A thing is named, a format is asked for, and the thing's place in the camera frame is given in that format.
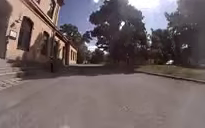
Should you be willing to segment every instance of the sunlight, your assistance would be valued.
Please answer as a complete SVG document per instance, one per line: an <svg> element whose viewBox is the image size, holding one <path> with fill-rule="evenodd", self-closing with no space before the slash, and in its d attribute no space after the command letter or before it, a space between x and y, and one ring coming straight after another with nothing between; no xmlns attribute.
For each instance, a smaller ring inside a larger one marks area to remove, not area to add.
<svg viewBox="0 0 205 128"><path fill-rule="evenodd" d="M153 9L160 5L160 0L129 0L129 4L137 9Z"/></svg>
<svg viewBox="0 0 205 128"><path fill-rule="evenodd" d="M95 3L98 3L99 2L99 0L93 0Z"/></svg>

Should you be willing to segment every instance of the wall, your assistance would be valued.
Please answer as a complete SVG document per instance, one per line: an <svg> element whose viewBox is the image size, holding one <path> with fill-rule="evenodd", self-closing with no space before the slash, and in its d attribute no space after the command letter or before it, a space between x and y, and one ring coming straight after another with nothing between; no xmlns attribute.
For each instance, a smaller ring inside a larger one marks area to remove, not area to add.
<svg viewBox="0 0 205 128"><path fill-rule="evenodd" d="M53 18L51 19L48 15L47 15L47 12L50 8L50 3L51 3L51 0L41 0L40 4L38 4L37 2L36 5L39 6L39 8L49 17L49 19L52 20L52 22L57 25L57 22L58 22L58 12L60 10L60 6L59 4L57 3L57 0L54 0L55 3L56 3L56 6L55 6L55 10L54 10L54 14L53 14Z"/></svg>
<svg viewBox="0 0 205 128"><path fill-rule="evenodd" d="M31 61L33 60L37 62L48 61L47 56L41 55L41 37L44 31L47 32L50 36L52 36L51 28L43 20L41 20L40 17L35 15L35 13L32 12L30 8L28 8L20 0L8 0L8 2L11 4L13 11L9 19L7 35L9 35L10 30L13 30L17 32L17 38L15 40L11 38L8 39L6 58ZM29 17L34 23L29 52L17 49L19 31L22 23L22 18L24 16Z"/></svg>
<svg viewBox="0 0 205 128"><path fill-rule="evenodd" d="M66 51L65 51L65 42L60 40L57 36L55 37L55 40L59 42L59 48L58 48L58 59L62 60L63 65L65 65L65 57L66 57Z"/></svg>
<svg viewBox="0 0 205 128"><path fill-rule="evenodd" d="M76 64L77 63L77 51L74 47L70 45L70 50L69 50L69 64Z"/></svg>

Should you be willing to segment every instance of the curb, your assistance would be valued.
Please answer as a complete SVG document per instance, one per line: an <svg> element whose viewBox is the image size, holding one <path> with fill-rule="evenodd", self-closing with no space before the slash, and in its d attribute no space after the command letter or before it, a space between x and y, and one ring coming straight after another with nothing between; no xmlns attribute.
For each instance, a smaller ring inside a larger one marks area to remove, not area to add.
<svg viewBox="0 0 205 128"><path fill-rule="evenodd" d="M136 72L137 73L144 73L144 74L148 74L148 75L165 77L165 78L171 78L171 79L175 79L175 80L183 80L183 81L189 81L189 82L194 82L194 83L199 83L199 84L205 84L205 80L197 80L197 79L192 79L192 78L184 78L184 77L166 75L166 74L161 74L161 73L151 73L151 72L146 72L146 71L136 71Z"/></svg>

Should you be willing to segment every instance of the tree canopy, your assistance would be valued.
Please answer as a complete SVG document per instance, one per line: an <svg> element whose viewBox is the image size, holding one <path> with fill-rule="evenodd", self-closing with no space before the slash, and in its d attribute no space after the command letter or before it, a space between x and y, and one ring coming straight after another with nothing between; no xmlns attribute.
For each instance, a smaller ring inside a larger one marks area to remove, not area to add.
<svg viewBox="0 0 205 128"><path fill-rule="evenodd" d="M127 0L104 0L98 11L90 15L96 27L92 36L96 45L107 51L114 61L132 60L147 47L147 34L142 12Z"/></svg>

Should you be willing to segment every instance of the arched window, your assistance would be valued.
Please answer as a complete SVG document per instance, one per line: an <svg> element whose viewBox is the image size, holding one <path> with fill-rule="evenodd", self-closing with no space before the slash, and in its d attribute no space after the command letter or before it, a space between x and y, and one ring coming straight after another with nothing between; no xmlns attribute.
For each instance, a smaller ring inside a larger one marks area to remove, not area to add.
<svg viewBox="0 0 205 128"><path fill-rule="evenodd" d="M47 32L43 33L43 41L42 41L42 49L41 54L47 56L48 55L48 42L49 42L49 34Z"/></svg>
<svg viewBox="0 0 205 128"><path fill-rule="evenodd" d="M18 49L29 51L32 29L33 22L28 17L24 16L20 28L20 34L17 45Z"/></svg>
<svg viewBox="0 0 205 128"><path fill-rule="evenodd" d="M56 7L56 3L54 0L51 0L51 3L50 3L50 7L49 7L49 10L47 12L48 16L50 18L53 18L53 14L54 14L54 11L55 11L55 7Z"/></svg>

